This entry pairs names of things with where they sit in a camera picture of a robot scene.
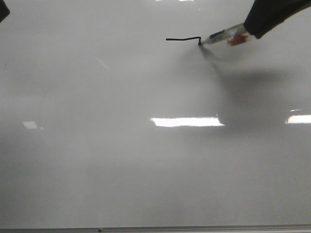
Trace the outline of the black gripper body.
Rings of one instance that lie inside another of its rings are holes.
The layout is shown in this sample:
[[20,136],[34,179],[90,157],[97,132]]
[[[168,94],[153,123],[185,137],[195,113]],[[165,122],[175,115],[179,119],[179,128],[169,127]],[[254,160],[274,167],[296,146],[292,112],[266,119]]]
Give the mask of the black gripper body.
[[0,22],[10,15],[10,10],[4,0],[0,0]]
[[289,17],[310,6],[310,0],[256,0],[243,26],[250,35],[260,39]]

